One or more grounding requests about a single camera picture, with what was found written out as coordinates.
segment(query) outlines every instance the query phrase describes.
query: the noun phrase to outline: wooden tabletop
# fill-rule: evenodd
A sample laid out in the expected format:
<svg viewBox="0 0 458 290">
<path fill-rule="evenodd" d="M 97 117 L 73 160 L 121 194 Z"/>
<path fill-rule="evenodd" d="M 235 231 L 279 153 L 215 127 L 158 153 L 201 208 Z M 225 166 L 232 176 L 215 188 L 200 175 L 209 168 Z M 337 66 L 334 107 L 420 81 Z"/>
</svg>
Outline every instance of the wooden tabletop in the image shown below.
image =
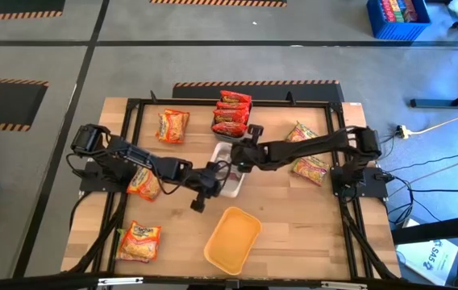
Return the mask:
<svg viewBox="0 0 458 290">
<path fill-rule="evenodd" d="M 107 98 L 105 101 L 99 123 L 109 127 L 113 134 L 118 135 L 121 130 L 126 103 L 126 98 Z M 154 135 L 158 127 L 157 114 L 167 108 L 191 113 L 184 144 L 160 143 Z M 190 160 L 194 167 L 202 168 L 218 142 L 210 131 L 212 110 L 207 106 L 145 106 L 139 146 L 159 156 Z M 346 125 L 365 125 L 359 103 L 343 103 L 343 115 Z M 322 109 L 254 107 L 249 123 L 264 126 L 260 142 L 267 142 L 284 139 L 296 121 L 318 135 L 327 134 Z M 332 163 L 331 154 L 318 157 Z M 294 176 L 289 167 L 275 172 L 254 168 L 236 198 L 206 200 L 204 213 L 197 213 L 189 208 L 195 197 L 196 193 L 186 188 L 169 196 L 161 194 L 154 202 L 129 195 L 123 226 L 127 228 L 132 220 L 144 226 L 162 226 L 159 256 L 148 264 L 117 261 L 115 272 L 147 276 L 228 277 L 206 261 L 203 248 L 223 211 L 236 206 L 263 224 L 239 277 L 349 279 L 342 221 L 329 176 L 319 187 Z M 71 268 L 96 239 L 105 200 L 105 193 L 93 193 L 77 209 L 62 270 Z M 360 202 L 368 241 L 380 259 L 399 276 L 385 207 L 378 199 L 361 198 Z M 354 245 L 358 272 L 363 276 L 360 247 L 356 241 Z M 106 249 L 102 269 L 108 253 Z"/>
</svg>

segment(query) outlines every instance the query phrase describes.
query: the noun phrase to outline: floor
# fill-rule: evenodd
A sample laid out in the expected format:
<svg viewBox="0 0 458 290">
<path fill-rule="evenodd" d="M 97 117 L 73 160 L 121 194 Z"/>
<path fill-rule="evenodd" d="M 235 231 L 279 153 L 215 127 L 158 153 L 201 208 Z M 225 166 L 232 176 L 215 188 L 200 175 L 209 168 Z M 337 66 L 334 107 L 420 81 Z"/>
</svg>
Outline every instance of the floor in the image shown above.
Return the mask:
<svg viewBox="0 0 458 290">
<path fill-rule="evenodd" d="M 150 89 L 158 97 L 171 97 L 173 83 L 181 81 L 337 79 L 345 101 L 363 103 L 368 124 L 381 136 L 391 135 L 399 124 L 418 131 L 458 115 L 458 110 L 407 105 L 414 97 L 458 96 L 458 31 L 448 29 L 454 16 L 441 4 L 428 4 L 432 24 L 414 46 L 387 48 L 375 47 L 365 0 L 290 0 L 287 8 L 116 0 L 110 1 L 99 23 L 102 29 L 95 35 L 98 13 L 108 2 L 67 0 L 60 18 L 0 21 L 0 40 L 4 40 L 0 41 L 0 77 L 50 82 L 27 133 L 0 131 L 0 278 L 10 276 L 15 267 L 58 137 L 67 137 L 61 140 L 68 153 L 77 128 L 98 120 L 105 97 L 148 97 Z M 457 2 L 449 7 L 458 14 Z M 93 41 L 98 37 L 108 46 L 96 47 L 90 59 L 92 34 Z M 9 43 L 15 40 L 28 46 Z M 130 47 L 116 42 L 124 40 L 139 42 Z M 173 42 L 178 40 L 226 42 L 219 46 Z M 228 40 L 310 40 L 316 45 L 250 46 Z M 348 46 L 350 42 L 360 46 Z M 67 112 L 73 116 L 69 127 Z M 458 121 L 407 140 L 396 139 L 394 146 L 392 154 L 380 161 L 386 170 L 455 155 Z M 69 212 L 77 200 L 79 180 L 59 154 L 56 158 L 59 166 L 27 276 L 57 273 L 68 238 Z M 396 174 L 413 180 L 456 161 Z M 416 185 L 417 189 L 458 189 L 458 166 Z M 391 193 L 399 186 L 388 184 Z M 458 217 L 458 193 L 419 193 L 416 198 L 439 219 Z M 407 199 L 407 192 L 397 193 L 388 208 Z M 412 215 L 434 221 L 419 205 Z M 405 269 L 403 275 L 422 281 Z"/>
</svg>

